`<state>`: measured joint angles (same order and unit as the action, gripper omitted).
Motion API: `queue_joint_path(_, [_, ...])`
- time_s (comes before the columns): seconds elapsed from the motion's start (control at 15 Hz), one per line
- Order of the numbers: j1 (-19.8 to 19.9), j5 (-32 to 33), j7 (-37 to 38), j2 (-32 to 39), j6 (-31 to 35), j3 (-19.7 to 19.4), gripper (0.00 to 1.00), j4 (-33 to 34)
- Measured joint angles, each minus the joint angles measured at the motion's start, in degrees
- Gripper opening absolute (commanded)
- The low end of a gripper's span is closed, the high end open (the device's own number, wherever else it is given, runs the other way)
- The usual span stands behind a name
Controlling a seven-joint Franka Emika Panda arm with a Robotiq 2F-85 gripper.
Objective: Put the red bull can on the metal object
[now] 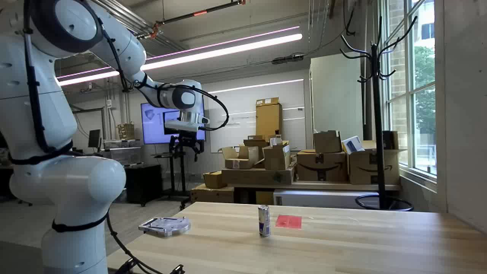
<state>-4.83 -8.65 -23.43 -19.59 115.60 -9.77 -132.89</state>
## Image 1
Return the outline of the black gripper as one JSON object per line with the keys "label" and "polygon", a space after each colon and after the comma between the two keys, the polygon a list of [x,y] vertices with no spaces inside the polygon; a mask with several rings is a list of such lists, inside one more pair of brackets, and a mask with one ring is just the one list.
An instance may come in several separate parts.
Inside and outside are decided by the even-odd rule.
{"label": "black gripper", "polygon": [[191,148],[196,154],[202,154],[205,151],[205,142],[197,139],[196,133],[180,133],[174,136],[170,142],[170,151],[179,153],[185,147]]}

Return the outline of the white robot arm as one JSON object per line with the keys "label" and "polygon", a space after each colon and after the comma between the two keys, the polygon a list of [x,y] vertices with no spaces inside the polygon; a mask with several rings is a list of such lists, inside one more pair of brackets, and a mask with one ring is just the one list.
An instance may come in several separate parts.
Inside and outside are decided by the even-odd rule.
{"label": "white robot arm", "polygon": [[91,52],[154,107],[177,109],[171,127],[203,127],[197,81],[157,83],[144,71],[142,43],[94,0],[16,0],[0,16],[0,133],[10,150],[11,193],[55,208],[42,240],[46,274],[109,274],[106,220],[122,194],[126,168],[71,153],[78,130],[55,63]]}

